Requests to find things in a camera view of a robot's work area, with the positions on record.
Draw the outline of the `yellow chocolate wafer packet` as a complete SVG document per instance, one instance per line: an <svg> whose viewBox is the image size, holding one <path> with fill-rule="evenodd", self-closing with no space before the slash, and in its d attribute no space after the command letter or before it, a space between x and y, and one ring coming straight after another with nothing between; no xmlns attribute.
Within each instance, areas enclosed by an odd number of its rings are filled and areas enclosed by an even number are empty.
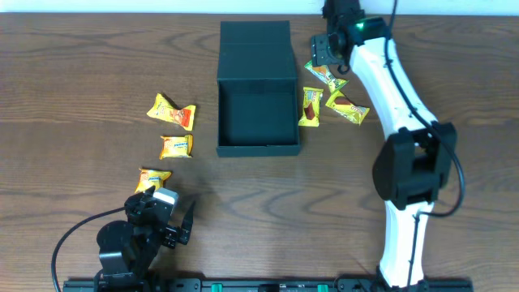
<svg viewBox="0 0 519 292"><path fill-rule="evenodd" d="M320 88L303 88L302 117L298 121L300 127L318 127L320 125L320 101L324 90Z"/></svg>

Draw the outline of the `green yellow snack packet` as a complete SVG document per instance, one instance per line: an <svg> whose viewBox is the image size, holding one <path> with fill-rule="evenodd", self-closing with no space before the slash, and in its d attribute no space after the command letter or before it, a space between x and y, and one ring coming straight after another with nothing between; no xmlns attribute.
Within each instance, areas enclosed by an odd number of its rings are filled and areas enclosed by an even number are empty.
<svg viewBox="0 0 519 292"><path fill-rule="evenodd" d="M327 65L314 67L312 61L309 61L304 66L316 78L325 83L330 93L340 91L348 84L348 80L337 78L328 68Z"/></svg>

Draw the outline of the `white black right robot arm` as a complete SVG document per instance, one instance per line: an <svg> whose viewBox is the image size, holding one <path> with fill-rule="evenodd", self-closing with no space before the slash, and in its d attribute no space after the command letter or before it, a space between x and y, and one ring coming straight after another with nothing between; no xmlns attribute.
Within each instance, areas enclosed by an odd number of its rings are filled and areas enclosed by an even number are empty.
<svg viewBox="0 0 519 292"><path fill-rule="evenodd" d="M312 37L312 63L353 72L367 90L384 133L384 145L372 167L375 189L384 201L384 252L373 280L356 279L365 291L471 291L468 281L428 280L422 270L427 221L449 217L456 203L434 212L439 191L456 168L465 185L454 148L457 133L440 123L422 103L398 57L394 22L368 18L357 1L329 0L322 8L327 32Z"/></svg>

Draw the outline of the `yellow chocolate snack packet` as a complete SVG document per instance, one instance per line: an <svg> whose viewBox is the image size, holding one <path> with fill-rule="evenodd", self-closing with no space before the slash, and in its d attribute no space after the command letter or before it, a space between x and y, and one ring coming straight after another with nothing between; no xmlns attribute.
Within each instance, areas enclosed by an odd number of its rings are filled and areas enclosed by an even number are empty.
<svg viewBox="0 0 519 292"><path fill-rule="evenodd" d="M361 125L370 111L367 107L355 105L340 91L334 92L325 105L356 125Z"/></svg>

